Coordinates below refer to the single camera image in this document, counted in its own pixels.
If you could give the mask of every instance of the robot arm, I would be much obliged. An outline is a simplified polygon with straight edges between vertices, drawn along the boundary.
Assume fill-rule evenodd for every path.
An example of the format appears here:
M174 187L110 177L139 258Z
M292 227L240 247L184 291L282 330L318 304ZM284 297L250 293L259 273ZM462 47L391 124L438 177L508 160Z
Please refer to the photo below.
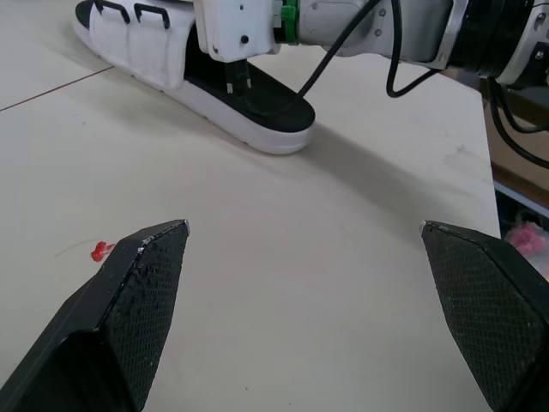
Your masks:
M200 47L232 63L278 52L280 44L330 48L366 0L195 0ZM404 0L400 60L459 67L511 88L549 82L546 0ZM381 0L338 56L391 57L391 0Z

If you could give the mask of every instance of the table surface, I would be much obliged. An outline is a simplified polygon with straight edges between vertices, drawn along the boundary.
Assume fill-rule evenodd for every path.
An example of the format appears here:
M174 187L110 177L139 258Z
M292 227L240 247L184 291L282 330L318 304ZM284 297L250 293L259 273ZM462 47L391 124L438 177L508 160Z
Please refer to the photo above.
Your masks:
M68 29L74 4L0 3L0 384L98 270L97 241L184 218L146 411L489 410L419 237L424 219L498 234L479 94L435 76L391 100L387 60L337 59L308 96L310 147L259 154L116 69L97 74L108 65ZM298 88L322 55L255 63ZM421 72L402 66L398 82Z

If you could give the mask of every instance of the pink object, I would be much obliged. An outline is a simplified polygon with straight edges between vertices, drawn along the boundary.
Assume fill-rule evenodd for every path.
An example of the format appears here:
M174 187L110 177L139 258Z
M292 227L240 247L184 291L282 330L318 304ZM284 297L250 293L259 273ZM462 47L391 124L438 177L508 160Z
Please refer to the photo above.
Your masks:
M540 228L534 223L523 223L513 227L505 240L511 243L525 258L541 253L546 247L546 240L539 235Z
M106 242L101 241L95 246L95 249L90 253L90 256L94 262L101 262L106 256L109 255L109 253L112 252L114 246L116 246L116 244L113 243L108 245Z

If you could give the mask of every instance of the white slipper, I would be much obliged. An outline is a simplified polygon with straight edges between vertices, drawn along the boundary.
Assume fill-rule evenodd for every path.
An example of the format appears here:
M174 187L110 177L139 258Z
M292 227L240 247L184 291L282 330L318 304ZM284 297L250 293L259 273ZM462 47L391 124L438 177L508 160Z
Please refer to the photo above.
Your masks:
M315 112L305 100L279 115L257 114L276 112L296 94L253 65L248 102L226 92L225 65L200 51L190 3L86 0L76 6L74 28L105 61L162 90L252 148L283 155L311 140ZM251 111L250 105L258 110Z

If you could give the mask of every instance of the black cable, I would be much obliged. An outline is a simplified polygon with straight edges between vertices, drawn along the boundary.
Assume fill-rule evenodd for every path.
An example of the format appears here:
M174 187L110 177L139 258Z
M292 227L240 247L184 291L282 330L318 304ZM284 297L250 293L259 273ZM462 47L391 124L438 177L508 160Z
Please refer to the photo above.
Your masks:
M501 118L499 117L499 110L498 110L498 88L494 85L495 82L488 82L488 91L490 93L490 112L492 113L492 118L494 121L494 124L496 126L496 130L498 131L499 135L502 139L504 139L504 142L511 148L515 153L526 159L527 161L531 161L535 165L538 165L540 167L544 167L545 169L549 169L549 161L546 159L542 159L535 154L532 154L528 152L525 148L523 148L521 145L519 145L517 142L513 140L511 136L507 133L507 130L505 130L504 124L501 121Z
M393 54L391 56L391 65L389 66L389 74L387 75L387 85L385 87L387 95L394 99L402 97L404 94L409 93L422 82L429 77L436 75L440 70L431 69L424 75L418 77L416 80L408 84L405 88L395 91L395 78L396 71L398 70L398 64L401 60L402 50L402 14L401 14L401 2L400 0L391 0L391 7L393 9Z
M513 114L511 113L511 110L507 106L507 101L505 99L505 94L503 88L499 85L498 82L496 82L496 79L493 77L488 79L488 82L492 85L494 92L496 93L497 99L499 101L499 105L501 106L502 110L504 111L505 118L507 118L507 121L509 122L509 125L513 128L514 131L518 131L519 133L528 135L532 133L539 133L541 131L548 131L549 130L549 124L539 125L539 126L532 126L532 127L522 127L520 126L516 120Z
M313 71L312 75L309 77L309 80L305 82L303 87L299 90L298 94L295 96L295 98L293 98L293 100L288 105L284 106L283 108L275 112L260 112L250 103L249 100L246 100L248 108L253 113L258 114L260 116L265 116L265 117L276 116L292 108L296 103L298 103L301 99L305 97L305 95L309 92L309 90L311 90L311 88L315 85L320 75L324 72L324 70L328 66L329 62L332 60L332 58L334 58L335 54L341 49L341 47L343 46L343 43L345 43L347 38L353 32L353 30L365 19L368 13L370 13L374 9L374 7L376 7L380 2L381 0L370 0L368 3L366 3L362 7L362 9L359 10L359 12L349 22L349 24L347 24L347 26L343 29L341 34L335 40L334 44L329 48L328 52L326 53L324 58L321 60L320 64L317 66L315 71Z
M276 110L275 112L261 112L261 111L258 111L250 103L248 99L246 99L246 105L248 106L248 109L257 115L264 116L264 117L276 116L291 109L296 103L298 103L301 99L305 97L305 95L309 92L309 90L311 90L311 88L315 85L320 75L324 72L324 70L328 66L329 62L332 60L332 58L334 58L335 54L341 49L341 47L343 46L343 43L345 43L347 38L353 32L353 30L365 19L368 13L370 13L380 2L381 0L370 0L368 3L366 3L362 7L362 9L359 10L359 12L349 22L349 24L347 24L347 26L343 29L341 34L335 40L334 44L329 48L328 52L326 53L326 56L324 56L320 64L317 66L315 71L309 77L309 80L307 80L307 82L303 85L303 87L299 90L298 94L290 103L288 103L286 106L282 107L281 109ZM391 0L391 6L393 9L393 27L394 27L395 35L393 40L393 54L391 56L391 65L389 67L389 74L387 76L386 90L387 90L387 95L389 97L397 98L397 97L402 97L404 94L409 93L410 91L418 87L422 82L427 80L429 77L436 75L440 70L435 70L435 69L429 70L424 75L420 76L419 78L411 82L402 90L399 90L397 92L394 90L396 71L398 69L398 64L401 60L401 49L402 49L402 16L401 16L400 0Z

